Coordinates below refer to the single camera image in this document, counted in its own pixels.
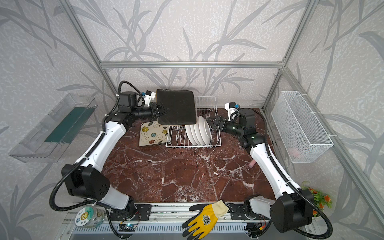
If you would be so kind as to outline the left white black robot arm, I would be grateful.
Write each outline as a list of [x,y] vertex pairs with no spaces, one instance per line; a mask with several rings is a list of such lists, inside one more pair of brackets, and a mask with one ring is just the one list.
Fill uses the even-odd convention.
[[[169,113],[171,107],[160,97],[161,90],[141,93],[133,87],[132,92],[122,92],[123,84],[133,87],[128,81],[120,82],[116,102],[103,118],[97,139],[74,164],[66,164],[62,168],[62,178],[49,198],[52,210],[66,212],[85,205],[97,205],[125,217],[135,215],[134,199],[112,187],[102,170],[116,143],[135,121],[157,120]],[[83,198],[84,201],[69,207],[58,206],[56,195],[62,185],[66,186],[71,196]]]

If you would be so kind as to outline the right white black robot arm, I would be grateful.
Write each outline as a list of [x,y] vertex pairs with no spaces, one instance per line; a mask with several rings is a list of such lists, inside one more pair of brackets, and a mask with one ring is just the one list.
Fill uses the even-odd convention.
[[[257,132],[256,115],[262,116],[254,109],[243,108],[234,111],[228,118],[215,116],[207,120],[212,129],[238,138],[253,162],[259,165],[267,177],[275,194],[275,200],[262,196],[246,200],[248,216],[260,214],[267,217],[280,233],[295,231],[315,240],[329,238],[333,233],[331,221],[317,207],[313,194],[309,190],[303,190],[283,169],[268,144],[268,135]],[[323,234],[314,235],[301,230],[301,227],[312,223],[313,211],[316,211],[326,223],[327,230]]]

